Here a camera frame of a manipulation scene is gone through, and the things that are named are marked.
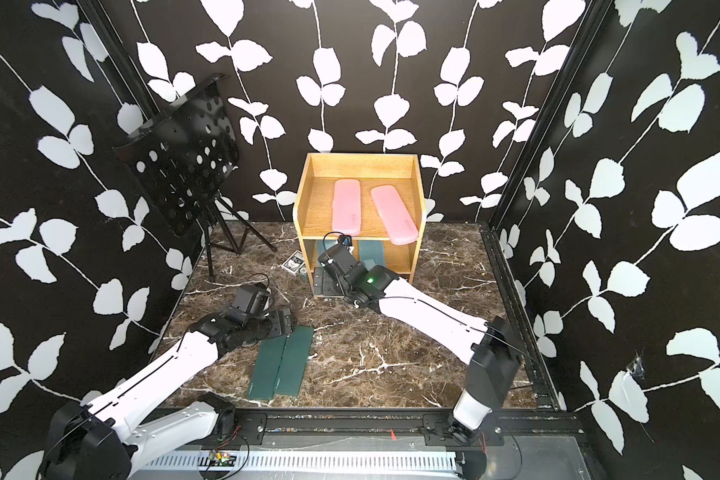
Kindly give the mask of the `dark green pencil case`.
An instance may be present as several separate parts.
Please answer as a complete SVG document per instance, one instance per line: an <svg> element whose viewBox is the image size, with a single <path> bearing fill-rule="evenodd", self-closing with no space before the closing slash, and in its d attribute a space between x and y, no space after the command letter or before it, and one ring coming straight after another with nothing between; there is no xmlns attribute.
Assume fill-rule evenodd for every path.
<svg viewBox="0 0 720 480"><path fill-rule="evenodd" d="M262 340L247 392L248 400L269 401L274 397L275 382L287 337Z"/></svg>
<svg viewBox="0 0 720 480"><path fill-rule="evenodd" d="M292 397L299 395L313 335L312 327L297 326L288 336L275 381L275 394Z"/></svg>

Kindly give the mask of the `teal pencil case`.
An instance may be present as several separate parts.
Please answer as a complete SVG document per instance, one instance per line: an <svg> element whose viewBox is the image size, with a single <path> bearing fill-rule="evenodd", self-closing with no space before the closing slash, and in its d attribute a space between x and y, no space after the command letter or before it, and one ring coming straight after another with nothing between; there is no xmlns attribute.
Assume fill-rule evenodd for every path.
<svg viewBox="0 0 720 480"><path fill-rule="evenodd" d="M384 243L382 241L359 240L357 246L359 260L368 271L377 265L386 265Z"/></svg>
<svg viewBox="0 0 720 480"><path fill-rule="evenodd" d="M319 257L324 254L327 249L330 249L336 244L334 239L318 240L315 247L315 261L319 264Z"/></svg>

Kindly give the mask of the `pink pencil case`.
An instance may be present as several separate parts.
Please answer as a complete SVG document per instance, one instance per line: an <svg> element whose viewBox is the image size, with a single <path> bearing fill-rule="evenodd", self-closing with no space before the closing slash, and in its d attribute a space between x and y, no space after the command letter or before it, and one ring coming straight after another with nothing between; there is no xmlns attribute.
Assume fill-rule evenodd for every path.
<svg viewBox="0 0 720 480"><path fill-rule="evenodd" d="M407 245L417 240L419 231L394 186L372 188L371 198L392 244Z"/></svg>
<svg viewBox="0 0 720 480"><path fill-rule="evenodd" d="M357 236L361 231L361 214L360 182L357 179L337 180L332 201L332 230Z"/></svg>

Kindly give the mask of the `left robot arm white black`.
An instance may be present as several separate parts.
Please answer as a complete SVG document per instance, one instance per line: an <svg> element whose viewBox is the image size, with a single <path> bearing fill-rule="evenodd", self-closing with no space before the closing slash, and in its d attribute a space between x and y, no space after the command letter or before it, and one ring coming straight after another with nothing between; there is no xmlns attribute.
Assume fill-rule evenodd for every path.
<svg viewBox="0 0 720 480"><path fill-rule="evenodd" d="M229 437L237 427L235 407L213 393L156 420L148 417L226 354L292 330L293 316L287 308L243 321L220 312L201 318L169 350L116 388L84 405L60 408L51 419L38 478L128 479L194 440Z"/></svg>

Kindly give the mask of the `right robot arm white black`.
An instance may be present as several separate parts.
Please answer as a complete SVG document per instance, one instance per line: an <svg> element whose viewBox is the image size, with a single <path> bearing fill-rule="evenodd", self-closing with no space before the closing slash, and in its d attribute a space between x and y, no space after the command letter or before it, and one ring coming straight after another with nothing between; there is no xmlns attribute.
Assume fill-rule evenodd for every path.
<svg viewBox="0 0 720 480"><path fill-rule="evenodd" d="M385 266L368 269L344 243L325 250L318 263L346 303L413 327L467 365L449 425L429 430L462 445L470 444L486 418L502 408L521 360L527 356L517 345L512 326L499 316L488 321L460 312Z"/></svg>

